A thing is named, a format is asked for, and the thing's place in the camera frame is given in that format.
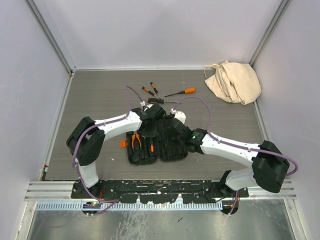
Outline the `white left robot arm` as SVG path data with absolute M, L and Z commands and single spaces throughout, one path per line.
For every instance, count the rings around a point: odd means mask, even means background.
M 88 116 L 81 119 L 66 140 L 66 145 L 72 154 L 72 166 L 76 167 L 82 180 L 82 192 L 88 198 L 95 198 L 100 193 L 95 161 L 104 142 L 127 132 L 152 131 L 156 121 L 165 114 L 159 104 L 149 104 L 144 109 L 136 107 L 108 119 L 92 120 Z

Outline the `black plastic tool case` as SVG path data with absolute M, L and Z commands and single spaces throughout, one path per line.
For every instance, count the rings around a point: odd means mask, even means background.
M 133 151 L 132 135 L 137 131 L 129 131 L 125 134 L 126 139 L 120 142 L 120 147 L 125 148 L 127 159 L 134 166 L 151 165 L 157 160 L 169 163 L 181 161 L 188 156 L 188 152 L 177 141 L 175 141 L 166 131 L 169 121 L 174 118 L 172 115 L 165 115 L 157 122 L 157 135 L 153 137 L 142 137 L 140 140 L 142 147 L 140 150 Z M 150 149 L 150 138 L 153 140 L 154 152 Z

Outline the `black handled screwdriver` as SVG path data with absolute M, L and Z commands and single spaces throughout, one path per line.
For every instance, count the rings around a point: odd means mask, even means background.
M 177 104 L 178 101 L 167 101 L 163 99 L 158 99 L 158 98 L 148 98 L 147 102 L 150 104 L 164 104 L 164 103 L 175 103 Z

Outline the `orange black pliers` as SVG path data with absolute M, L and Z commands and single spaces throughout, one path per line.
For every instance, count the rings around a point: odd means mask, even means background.
M 131 137 L 131 148 L 133 151 L 140 150 L 142 148 L 141 138 L 138 133 L 134 133 Z

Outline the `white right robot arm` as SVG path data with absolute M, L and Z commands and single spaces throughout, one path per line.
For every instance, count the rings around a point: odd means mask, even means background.
M 205 129 L 191 130 L 173 118 L 166 126 L 167 133 L 191 153 L 214 155 L 244 165 L 242 170 L 227 170 L 219 184 L 219 191 L 231 197 L 246 187 L 260 187 L 279 193 L 290 163 L 273 142 L 244 143 L 213 134 Z

